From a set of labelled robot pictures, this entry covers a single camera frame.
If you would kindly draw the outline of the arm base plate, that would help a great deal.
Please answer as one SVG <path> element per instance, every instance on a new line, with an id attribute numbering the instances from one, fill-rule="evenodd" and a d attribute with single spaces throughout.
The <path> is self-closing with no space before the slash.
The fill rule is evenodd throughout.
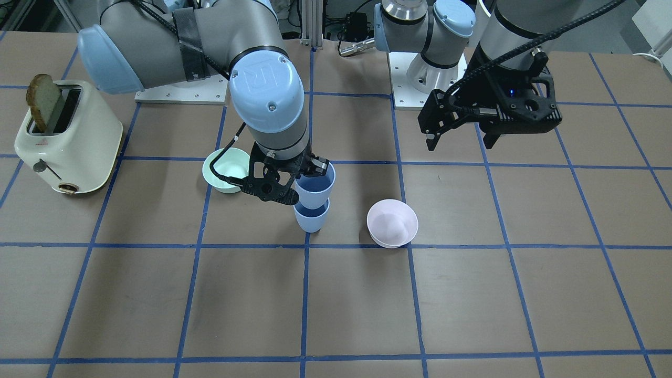
<path id="1" fill-rule="evenodd" d="M 446 91 L 463 78 L 467 68 L 464 54 L 449 69 L 428 65 L 419 53 L 390 52 L 388 58 L 394 105 L 401 110 L 422 109 L 433 89 Z"/>
<path id="2" fill-rule="evenodd" d="M 139 103 L 225 105 L 227 89 L 228 80 L 216 74 L 138 91 L 134 99 Z"/>

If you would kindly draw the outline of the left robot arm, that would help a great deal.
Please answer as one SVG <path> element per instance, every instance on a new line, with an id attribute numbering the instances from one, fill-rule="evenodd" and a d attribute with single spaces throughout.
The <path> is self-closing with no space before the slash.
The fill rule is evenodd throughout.
<path id="1" fill-rule="evenodd" d="M 495 58 L 568 24 L 579 1 L 494 1 L 490 17 L 468 67 L 464 83 L 428 85 L 418 127 L 427 148 L 435 149 L 447 131 L 475 122 L 484 132 L 485 148 L 505 134 L 540 134 L 562 122 L 548 64 L 552 41 L 524 48 L 516 57 Z M 435 69 L 457 67 L 468 41 L 475 37 L 477 17 L 462 1 L 381 1 L 374 8 L 376 48 L 411 52 Z M 477 73 L 493 63 L 490 69 Z"/>

